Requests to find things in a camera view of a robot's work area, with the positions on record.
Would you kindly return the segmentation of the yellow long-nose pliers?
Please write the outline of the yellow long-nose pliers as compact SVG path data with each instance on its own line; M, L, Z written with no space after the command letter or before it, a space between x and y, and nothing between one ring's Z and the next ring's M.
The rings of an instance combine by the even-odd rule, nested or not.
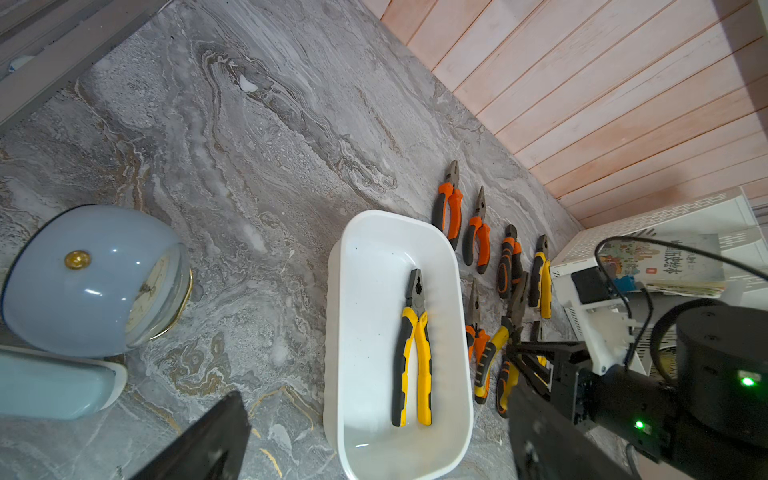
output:
M520 339L522 319L527 304L525 293L528 286L528 280L529 274L524 272L509 299L506 314L501 317L500 328L486 344L477 363L474 378L474 399L478 404L483 405L487 400L490 389L490 369L496 354L501 351L509 341L514 342L515 340Z

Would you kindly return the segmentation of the dark orange-tipped pliers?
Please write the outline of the dark orange-tipped pliers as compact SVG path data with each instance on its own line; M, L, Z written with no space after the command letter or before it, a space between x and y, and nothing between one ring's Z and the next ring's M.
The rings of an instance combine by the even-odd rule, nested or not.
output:
M502 299L509 299L520 283L523 273L521 253L517 229L513 224L508 224L505 228L497 268L496 290Z

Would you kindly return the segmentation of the orange grey long-nose pliers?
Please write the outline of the orange grey long-nose pliers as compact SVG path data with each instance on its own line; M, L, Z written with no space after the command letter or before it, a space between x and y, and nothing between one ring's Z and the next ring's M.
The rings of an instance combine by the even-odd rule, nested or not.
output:
M472 280L471 292L469 299L467 300L464 314L468 361L469 363L472 363L473 360L479 360L481 358L485 346L490 340L490 336L480 326L482 315L475 279Z

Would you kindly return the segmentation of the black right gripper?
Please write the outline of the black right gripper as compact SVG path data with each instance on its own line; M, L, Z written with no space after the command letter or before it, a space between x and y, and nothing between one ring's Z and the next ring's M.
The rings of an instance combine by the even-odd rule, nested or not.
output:
M508 344L506 357L578 430L600 426L654 461L672 457L678 406L670 386L621 365L594 373L583 342Z

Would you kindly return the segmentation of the yellow black combination pliers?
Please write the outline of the yellow black combination pliers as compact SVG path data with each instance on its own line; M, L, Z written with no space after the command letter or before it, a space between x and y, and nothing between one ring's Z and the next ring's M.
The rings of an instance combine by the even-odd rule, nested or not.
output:
M552 317L552 278L548 246L548 236L546 234L540 235L536 242L528 293L528 306L537 308L543 319Z

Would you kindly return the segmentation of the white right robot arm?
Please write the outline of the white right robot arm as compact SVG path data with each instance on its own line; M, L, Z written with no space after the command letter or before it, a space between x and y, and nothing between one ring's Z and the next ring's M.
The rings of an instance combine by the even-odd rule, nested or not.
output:
M526 342L508 354L524 377L508 398L510 442L522 479L623 479L586 438L600 426L646 458L694 479L767 475L767 314L693 300L656 323L677 333L676 375L621 365L597 375L582 342Z

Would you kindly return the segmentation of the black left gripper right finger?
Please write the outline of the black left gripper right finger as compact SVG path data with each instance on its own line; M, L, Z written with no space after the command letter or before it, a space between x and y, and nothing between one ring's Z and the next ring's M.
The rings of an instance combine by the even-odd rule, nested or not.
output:
M524 380L508 397L509 438L520 479L629 479L631 475Z

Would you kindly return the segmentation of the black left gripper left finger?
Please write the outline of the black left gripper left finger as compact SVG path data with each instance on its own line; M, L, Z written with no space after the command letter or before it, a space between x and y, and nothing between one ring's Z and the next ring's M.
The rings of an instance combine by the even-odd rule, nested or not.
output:
M237 479L250 432L241 393L230 391L134 477Z

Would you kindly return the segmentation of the white plastic storage box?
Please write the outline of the white plastic storage box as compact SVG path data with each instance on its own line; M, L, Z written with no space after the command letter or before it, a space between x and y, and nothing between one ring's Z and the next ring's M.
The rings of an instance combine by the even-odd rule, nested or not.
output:
M433 422L410 390L407 424L391 424L393 360L405 293L422 271L432 350ZM435 479L453 470L473 428L455 253L429 223L379 210L355 216L328 260L326 437L351 479Z

